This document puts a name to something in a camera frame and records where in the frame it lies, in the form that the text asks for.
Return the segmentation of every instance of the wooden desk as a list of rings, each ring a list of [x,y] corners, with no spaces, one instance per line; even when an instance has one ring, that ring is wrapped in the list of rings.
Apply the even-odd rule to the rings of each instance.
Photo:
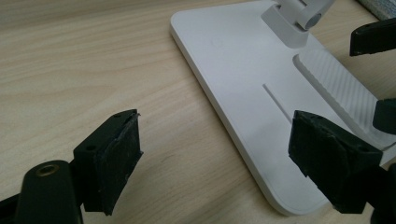
[[[369,223],[330,205],[284,217],[265,200],[169,32],[180,10],[242,0],[2,1],[0,199],[25,172],[73,149],[110,115],[137,108],[145,152],[112,217],[85,223]],[[337,0],[314,35],[378,98],[396,97],[396,51],[349,58],[375,21]]]

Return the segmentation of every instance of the white plastic base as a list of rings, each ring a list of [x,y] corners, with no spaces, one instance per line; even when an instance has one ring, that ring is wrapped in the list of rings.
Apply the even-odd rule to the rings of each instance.
[[[308,81],[310,77],[314,77],[310,81],[316,80],[316,63],[332,67],[320,70],[328,77],[334,71],[351,75],[312,35],[302,49],[286,47],[262,20],[262,13],[273,4],[265,0],[178,12],[171,20],[172,35],[269,203],[285,215],[304,215],[320,208],[327,199],[289,158],[294,110],[321,115],[349,131],[348,127],[358,130],[362,126],[353,116],[339,117],[355,112],[345,109],[340,113],[343,102],[337,100],[342,96],[329,100],[332,93],[318,83],[326,86],[332,83],[331,78],[313,83],[315,87]],[[318,52],[324,55],[320,62],[315,61]],[[354,79],[351,86],[343,88],[354,90],[356,82]],[[360,92],[365,95],[368,91],[358,87]],[[351,101],[365,104],[359,97]],[[347,124],[351,120],[357,124]],[[373,140],[367,134],[360,132],[360,137]],[[381,139],[373,141],[388,143]],[[382,162],[395,153],[396,147],[388,149]]]

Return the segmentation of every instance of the white monitor stand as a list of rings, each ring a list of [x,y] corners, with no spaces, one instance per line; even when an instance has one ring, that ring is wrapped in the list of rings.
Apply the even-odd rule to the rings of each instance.
[[[288,154],[294,110],[321,115],[396,155],[371,124],[375,97],[312,35],[291,49],[262,19],[263,0],[176,13],[172,35],[269,203],[304,215],[327,199]]]

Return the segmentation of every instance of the wood grain surface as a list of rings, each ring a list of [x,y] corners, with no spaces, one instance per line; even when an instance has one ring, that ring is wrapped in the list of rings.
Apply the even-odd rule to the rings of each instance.
[[[112,217],[85,223],[369,223],[328,204],[285,217],[265,200],[170,35],[180,10],[240,0],[0,2],[0,199],[23,175],[73,149],[114,113],[136,108],[145,152]],[[395,51],[348,56],[376,18],[336,0],[312,33],[378,98],[396,97]]]

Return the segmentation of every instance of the white stand base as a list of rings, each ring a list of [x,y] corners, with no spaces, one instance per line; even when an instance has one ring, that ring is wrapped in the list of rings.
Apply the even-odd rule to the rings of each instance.
[[[331,69],[319,71],[352,79],[352,89],[363,95],[352,98],[354,104],[370,107],[376,100],[312,35],[303,48],[286,47],[262,20],[262,13],[273,4],[264,0],[178,12],[171,20],[172,35],[269,203],[285,215],[304,215],[327,199],[289,158],[294,110],[321,115],[350,132],[357,130],[354,133],[376,147],[396,139],[371,139],[364,126],[367,119],[354,120],[350,115],[355,107],[345,108],[339,102],[343,95],[332,97],[323,89],[332,80],[317,80],[316,71],[331,61]],[[321,59],[315,61],[317,56],[310,57],[310,52]],[[395,154],[396,147],[389,148],[383,162]]]

